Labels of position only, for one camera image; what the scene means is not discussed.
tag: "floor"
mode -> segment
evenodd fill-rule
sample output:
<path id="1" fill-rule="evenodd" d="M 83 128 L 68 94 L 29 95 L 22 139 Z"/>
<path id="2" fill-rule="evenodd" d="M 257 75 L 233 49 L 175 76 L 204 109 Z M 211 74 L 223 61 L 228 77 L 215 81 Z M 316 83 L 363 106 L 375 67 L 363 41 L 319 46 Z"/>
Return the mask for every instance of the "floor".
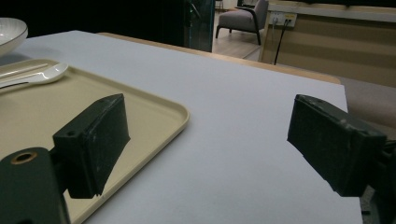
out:
<path id="1" fill-rule="evenodd" d="M 229 33 L 227 29 L 220 29 L 219 37 L 216 38 L 220 13 L 215 12 L 212 52 L 257 62 L 260 56 L 260 45 L 257 43 L 255 34 L 240 31 Z"/>

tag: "chopsticks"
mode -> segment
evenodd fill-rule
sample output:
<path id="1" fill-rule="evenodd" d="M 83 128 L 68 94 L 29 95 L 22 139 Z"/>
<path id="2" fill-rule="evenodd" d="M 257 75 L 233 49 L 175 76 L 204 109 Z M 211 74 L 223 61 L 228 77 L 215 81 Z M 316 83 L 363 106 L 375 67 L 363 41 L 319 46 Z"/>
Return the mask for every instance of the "chopsticks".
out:
<path id="1" fill-rule="evenodd" d="M 2 77 L 10 77 L 10 76 L 14 76 L 14 75 L 17 75 L 17 74 L 20 74 L 20 73 L 29 72 L 29 71 L 32 71 L 32 70 L 35 70 L 35 69 L 38 69 L 38 68 L 45 67 L 47 65 L 48 65 L 47 63 L 42 63 L 42 64 L 38 64 L 38 65 L 32 65 L 32 66 L 24 67 L 24 68 L 21 68 L 21 69 L 12 71 L 12 72 L 2 73 L 2 74 L 0 74 L 0 78 L 2 78 Z"/>

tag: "tabletop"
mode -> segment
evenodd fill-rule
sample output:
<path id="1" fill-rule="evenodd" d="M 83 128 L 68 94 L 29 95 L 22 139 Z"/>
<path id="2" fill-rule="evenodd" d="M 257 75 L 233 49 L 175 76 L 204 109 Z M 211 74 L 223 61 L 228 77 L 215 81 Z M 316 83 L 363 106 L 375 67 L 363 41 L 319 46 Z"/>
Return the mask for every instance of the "tabletop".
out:
<path id="1" fill-rule="evenodd" d="M 296 94 L 347 110 L 344 87 L 81 31 L 28 38 L 0 65 L 69 63 L 190 111 L 185 130 L 84 223 L 361 223 L 287 141 Z"/>

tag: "beige wall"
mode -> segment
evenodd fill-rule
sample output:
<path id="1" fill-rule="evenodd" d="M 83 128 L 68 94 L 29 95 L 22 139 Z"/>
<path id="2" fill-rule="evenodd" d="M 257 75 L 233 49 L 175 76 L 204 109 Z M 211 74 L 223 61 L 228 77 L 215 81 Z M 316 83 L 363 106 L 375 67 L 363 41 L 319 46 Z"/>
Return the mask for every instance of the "beige wall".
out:
<path id="1" fill-rule="evenodd" d="M 261 62 L 271 63 L 281 29 L 265 33 Z M 396 23 L 298 14 L 277 64 L 396 87 Z"/>

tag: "bowl rim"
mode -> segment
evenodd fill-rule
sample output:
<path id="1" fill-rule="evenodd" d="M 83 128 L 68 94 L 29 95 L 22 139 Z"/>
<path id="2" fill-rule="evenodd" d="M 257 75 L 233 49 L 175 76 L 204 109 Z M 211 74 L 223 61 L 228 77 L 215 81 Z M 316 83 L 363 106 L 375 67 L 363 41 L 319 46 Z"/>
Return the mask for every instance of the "bowl rim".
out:
<path id="1" fill-rule="evenodd" d="M 24 21 L 22 21 L 22 20 L 20 20 L 20 19 L 11 18 L 11 17 L 1 17 L 0 20 L 2 20 L 2 19 L 14 20 L 14 21 L 21 21 L 21 22 L 24 24 L 25 28 L 24 28 L 24 30 L 23 30 L 20 34 L 18 34 L 18 35 L 15 36 L 14 38 L 8 40 L 7 42 L 5 42 L 5 43 L 3 43 L 3 44 L 0 44 L 0 47 L 3 46 L 3 45 L 5 45 L 5 44 L 7 44 L 7 43 L 9 43 L 9 42 L 11 42 L 12 40 L 15 40 L 15 39 L 19 38 L 20 36 L 24 35 L 24 34 L 27 32 L 27 30 L 28 30 L 28 27 L 27 27 L 26 22 L 24 22 Z"/>

